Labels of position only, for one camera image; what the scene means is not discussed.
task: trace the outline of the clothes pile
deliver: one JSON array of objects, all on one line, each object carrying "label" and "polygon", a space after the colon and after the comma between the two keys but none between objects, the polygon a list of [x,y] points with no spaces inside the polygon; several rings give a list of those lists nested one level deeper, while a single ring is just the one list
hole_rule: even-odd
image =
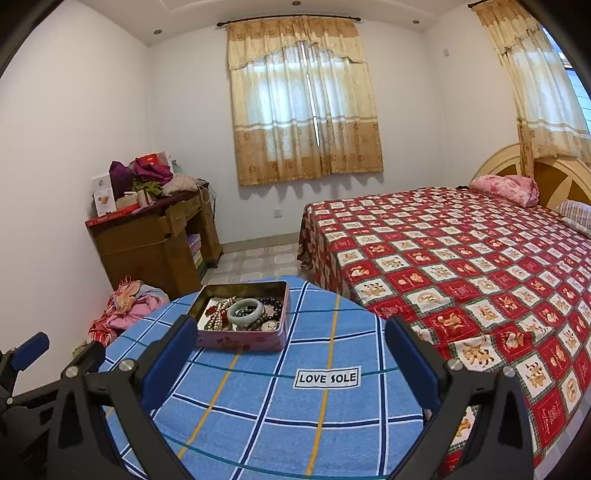
[{"label": "clothes pile", "polygon": [[179,192],[198,192],[203,188],[203,181],[185,175],[173,161],[174,172],[169,165],[158,163],[160,154],[136,158],[126,167],[121,162],[113,161],[109,169],[115,200],[125,196],[125,192],[141,190],[153,197],[170,197]]},{"label": "clothes pile", "polygon": [[134,323],[169,302],[168,295],[159,288],[128,277],[109,298],[103,315],[92,322],[89,340],[107,347]]}]

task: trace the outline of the love sole label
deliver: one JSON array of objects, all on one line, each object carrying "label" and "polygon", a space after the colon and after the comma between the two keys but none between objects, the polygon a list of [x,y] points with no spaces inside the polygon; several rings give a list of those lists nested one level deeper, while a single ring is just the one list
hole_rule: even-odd
[{"label": "love sole label", "polygon": [[295,375],[294,388],[339,390],[361,385],[361,367],[309,370],[299,368]]}]

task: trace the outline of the purple cloth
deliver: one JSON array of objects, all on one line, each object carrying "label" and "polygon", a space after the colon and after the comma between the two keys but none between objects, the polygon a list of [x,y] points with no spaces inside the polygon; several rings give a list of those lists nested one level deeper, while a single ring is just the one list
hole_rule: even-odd
[{"label": "purple cloth", "polygon": [[113,194],[115,200],[125,196],[125,192],[131,190],[134,182],[134,173],[130,168],[127,168],[121,162],[111,162],[109,168],[109,176],[111,177],[111,186],[113,187]]},{"label": "purple cloth", "polygon": [[141,181],[156,181],[160,185],[166,185],[173,179],[173,174],[168,165],[147,163],[141,158],[136,158],[129,164],[129,168],[134,171]]}]

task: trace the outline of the watch face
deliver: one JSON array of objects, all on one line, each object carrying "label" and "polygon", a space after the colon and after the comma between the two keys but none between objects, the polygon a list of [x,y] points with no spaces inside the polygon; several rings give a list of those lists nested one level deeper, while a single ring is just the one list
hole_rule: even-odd
[{"label": "watch face", "polygon": [[273,330],[277,330],[277,327],[279,327],[279,322],[276,322],[275,320],[269,320],[268,322],[265,322],[261,325],[261,331],[272,332]]}]

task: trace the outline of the jewelry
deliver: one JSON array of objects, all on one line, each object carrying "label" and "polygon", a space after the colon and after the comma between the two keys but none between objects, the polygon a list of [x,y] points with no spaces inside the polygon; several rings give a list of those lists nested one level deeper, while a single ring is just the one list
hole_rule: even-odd
[{"label": "jewelry", "polygon": [[269,315],[265,309],[262,317],[266,317],[266,319],[261,317],[262,322],[264,323],[266,320],[275,320],[276,322],[279,322],[281,318],[281,311],[283,310],[283,302],[273,297],[263,297],[259,300],[263,305],[269,305],[273,307],[273,315]]},{"label": "jewelry", "polygon": [[237,301],[228,309],[228,322],[239,327],[246,327],[258,320],[265,307],[257,299],[244,299]]},{"label": "jewelry", "polygon": [[212,313],[211,318],[205,324],[204,330],[222,330],[224,323],[228,321],[228,308],[236,302],[236,297],[230,297],[229,299],[222,300],[219,302]]},{"label": "jewelry", "polygon": [[273,330],[277,330],[279,328],[279,322],[275,320],[268,320],[261,325],[262,332],[272,332]]}]

